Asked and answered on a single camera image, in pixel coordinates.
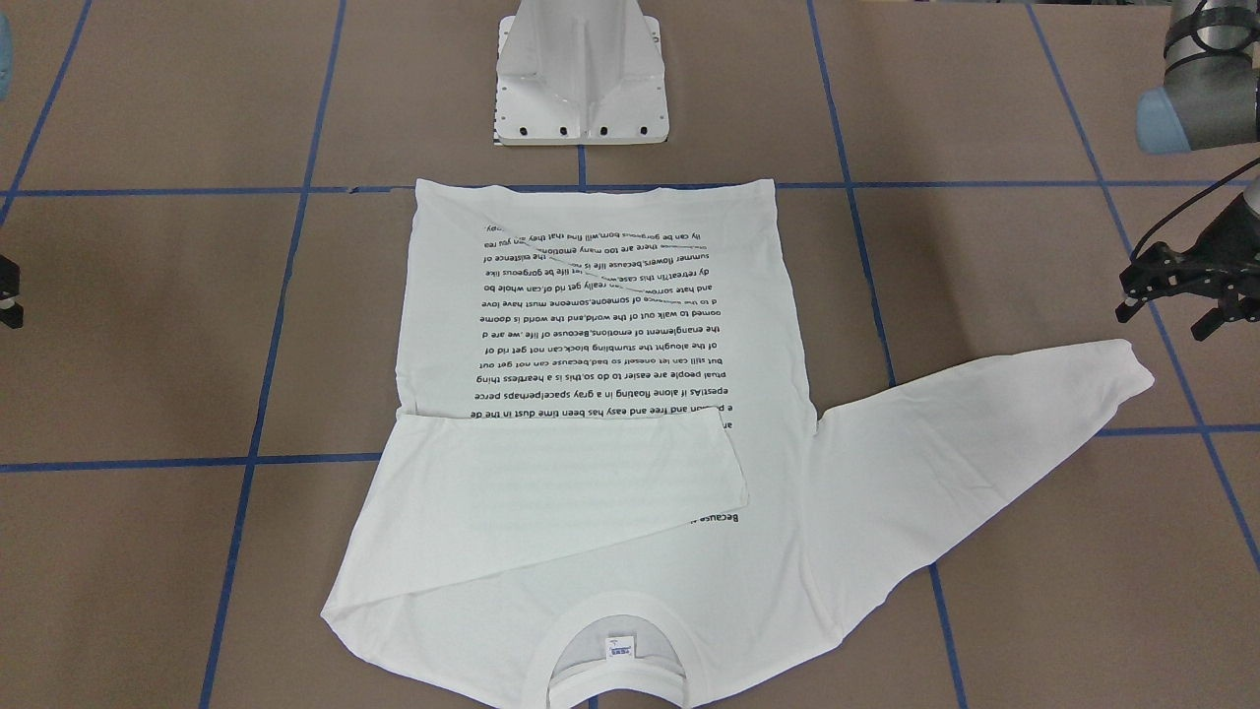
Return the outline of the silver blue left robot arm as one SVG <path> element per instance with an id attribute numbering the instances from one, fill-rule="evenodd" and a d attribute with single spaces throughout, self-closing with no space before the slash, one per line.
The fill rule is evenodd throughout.
<path id="1" fill-rule="evenodd" d="M 1152 156 L 1257 144 L 1259 39 L 1255 1 L 1174 1 L 1163 39 L 1163 81 L 1137 105 L 1137 144 Z M 1191 327 L 1207 340 L 1228 322 L 1259 317 L 1257 181 L 1228 201 L 1187 251 L 1153 241 L 1162 227 L 1203 196 L 1256 167 L 1249 161 L 1157 220 L 1133 247 L 1119 280 L 1125 297 L 1115 309 L 1129 322 L 1154 298 L 1179 293 L 1213 300 Z"/>

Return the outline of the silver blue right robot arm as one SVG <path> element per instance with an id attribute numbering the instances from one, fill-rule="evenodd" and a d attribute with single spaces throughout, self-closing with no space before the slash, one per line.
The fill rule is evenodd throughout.
<path id="1" fill-rule="evenodd" d="M 13 89 L 13 26 L 1 13 L 1 99 Z M 26 322 L 26 312 L 18 297 L 20 293 L 20 266 L 1 256 L 1 322 L 5 327 L 20 329 Z"/>

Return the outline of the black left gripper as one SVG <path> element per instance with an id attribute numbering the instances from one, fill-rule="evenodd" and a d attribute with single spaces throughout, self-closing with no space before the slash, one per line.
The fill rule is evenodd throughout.
<path id="1" fill-rule="evenodd" d="M 1205 341 L 1228 322 L 1259 319 L 1259 219 L 1244 191 L 1234 196 L 1188 251 L 1153 243 L 1134 257 L 1119 280 L 1125 297 L 1115 309 L 1118 322 L 1129 322 L 1154 298 L 1181 293 L 1213 300 L 1191 327 Z"/>

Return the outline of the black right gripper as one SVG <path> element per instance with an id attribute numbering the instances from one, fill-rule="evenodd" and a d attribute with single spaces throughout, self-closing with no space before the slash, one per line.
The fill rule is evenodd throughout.
<path id="1" fill-rule="evenodd" d="M 0 256 L 0 319 L 4 326 L 19 329 L 26 322 L 26 312 L 18 297 L 20 295 L 20 266 L 5 256 Z"/>

